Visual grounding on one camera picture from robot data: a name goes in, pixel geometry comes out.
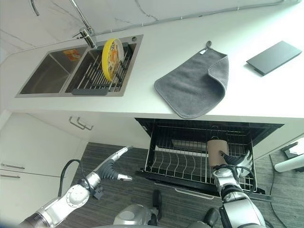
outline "gray floor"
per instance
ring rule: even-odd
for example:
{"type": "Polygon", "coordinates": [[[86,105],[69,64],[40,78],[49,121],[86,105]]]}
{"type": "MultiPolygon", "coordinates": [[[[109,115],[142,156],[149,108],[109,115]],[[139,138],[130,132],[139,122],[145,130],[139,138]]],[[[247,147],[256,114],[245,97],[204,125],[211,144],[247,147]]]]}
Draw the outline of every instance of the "gray floor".
{"type": "MultiPolygon", "coordinates": [[[[102,160],[113,152],[119,150],[120,146],[89,143],[82,158],[85,173],[88,174],[102,160]]],[[[159,226],[167,228],[185,228],[191,222],[201,220],[211,207],[218,208],[221,200],[200,199],[186,196],[162,186],[156,186],[153,182],[134,175],[134,172],[144,166],[146,150],[132,149],[125,154],[116,164],[116,169],[125,174],[133,176],[132,182],[121,182],[116,180],[103,180],[104,196],[98,201],[89,199],[81,208],[75,210],[59,227],[62,228],[89,228],[102,225],[110,225],[119,211],[130,204],[145,204],[150,206],[151,196],[154,189],[162,193],[163,217],[159,226]]],[[[274,164],[285,160],[281,153],[272,155],[274,164]]],[[[273,171],[269,157],[256,162],[256,173],[258,186],[270,191],[273,171]]],[[[80,170],[77,170],[73,183],[81,178],[80,170]]],[[[304,173],[287,171],[276,173],[275,184],[272,195],[273,206],[279,217],[288,228],[304,227],[304,173]]],[[[270,221],[275,228],[283,226],[274,217],[270,203],[254,201],[261,210],[265,219],[270,221]]],[[[220,221],[217,228],[222,228],[220,221]]]]}

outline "white pipe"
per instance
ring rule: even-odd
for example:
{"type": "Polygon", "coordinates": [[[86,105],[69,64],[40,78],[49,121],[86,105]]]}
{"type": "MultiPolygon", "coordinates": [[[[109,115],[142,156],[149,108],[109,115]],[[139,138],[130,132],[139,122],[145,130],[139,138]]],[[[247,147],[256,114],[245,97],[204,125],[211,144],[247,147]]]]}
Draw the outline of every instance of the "white pipe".
{"type": "Polygon", "coordinates": [[[304,166],[304,154],[275,165],[275,170],[285,172],[304,166]]]}

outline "white wall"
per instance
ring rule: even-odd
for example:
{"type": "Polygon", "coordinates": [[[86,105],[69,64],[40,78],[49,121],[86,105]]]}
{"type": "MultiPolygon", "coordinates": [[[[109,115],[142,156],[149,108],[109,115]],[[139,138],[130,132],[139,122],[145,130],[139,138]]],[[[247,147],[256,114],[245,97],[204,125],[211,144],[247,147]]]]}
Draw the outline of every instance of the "white wall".
{"type": "MultiPolygon", "coordinates": [[[[83,27],[69,0],[0,0],[0,63],[11,53],[71,39],[83,27]]],[[[95,31],[274,0],[76,0],[95,31]]]]}

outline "wire rack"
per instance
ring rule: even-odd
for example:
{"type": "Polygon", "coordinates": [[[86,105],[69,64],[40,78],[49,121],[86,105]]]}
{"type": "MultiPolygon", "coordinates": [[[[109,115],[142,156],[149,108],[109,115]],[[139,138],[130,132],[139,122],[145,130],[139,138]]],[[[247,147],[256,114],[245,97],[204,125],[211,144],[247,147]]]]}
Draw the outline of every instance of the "wire rack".
{"type": "MultiPolygon", "coordinates": [[[[194,128],[180,126],[157,126],[152,134],[145,171],[160,175],[214,184],[212,168],[209,167],[207,141],[214,137],[228,142],[229,154],[241,156],[249,150],[252,154],[250,134],[240,129],[194,128]]],[[[243,190],[250,190],[253,177],[240,179],[243,190]]]]}
{"type": "Polygon", "coordinates": [[[122,88],[123,81],[133,55],[128,46],[124,46],[123,48],[123,61],[119,63],[114,78],[111,82],[105,78],[100,65],[102,50],[95,54],[90,53],[93,61],[88,64],[88,68],[85,70],[85,73],[78,80],[78,83],[74,85],[72,94],[83,95],[83,92],[87,92],[88,90],[99,91],[100,95],[106,95],[108,92],[119,92],[122,88]]]}

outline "black cable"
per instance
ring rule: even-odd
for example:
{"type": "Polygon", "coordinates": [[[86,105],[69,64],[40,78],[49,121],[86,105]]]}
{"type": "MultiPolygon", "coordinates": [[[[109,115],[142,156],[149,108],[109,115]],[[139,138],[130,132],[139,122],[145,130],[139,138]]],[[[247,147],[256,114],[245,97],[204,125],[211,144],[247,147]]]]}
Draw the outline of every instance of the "black cable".
{"type": "Polygon", "coordinates": [[[267,226],[269,226],[270,228],[275,228],[268,220],[264,219],[265,223],[267,226]]]}
{"type": "MultiPolygon", "coordinates": [[[[275,182],[275,173],[276,173],[276,171],[275,171],[274,163],[272,162],[272,158],[271,158],[270,155],[269,155],[269,158],[270,158],[270,162],[271,162],[272,170],[273,170],[273,174],[274,174],[273,177],[272,177],[272,184],[271,184],[270,193],[269,193],[269,195],[271,195],[272,187],[273,187],[274,182],[275,182]]],[[[271,207],[271,209],[272,209],[272,211],[273,211],[275,217],[282,223],[282,225],[283,225],[285,228],[287,228],[287,226],[284,224],[284,222],[283,222],[283,221],[278,217],[278,215],[276,214],[276,212],[275,212],[275,210],[274,210],[274,208],[273,208],[273,206],[272,206],[272,202],[270,202],[270,207],[271,207]]]]}
{"type": "Polygon", "coordinates": [[[84,177],[88,187],[89,187],[89,190],[90,190],[90,193],[92,193],[94,190],[91,188],[91,185],[89,184],[89,181],[87,180],[86,176],[85,176],[85,173],[84,173],[84,169],[82,167],[82,163],[80,160],[78,159],[72,159],[72,160],[69,160],[66,165],[63,167],[62,169],[62,172],[61,172],[61,175],[60,175],[60,185],[59,185],[59,190],[58,190],[58,197],[61,197],[62,195],[62,185],[63,185],[63,178],[65,177],[65,173],[66,173],[66,170],[68,168],[68,166],[72,163],[72,162],[78,162],[79,163],[79,166],[80,166],[80,169],[81,169],[81,173],[82,173],[82,176],[84,177]]]}

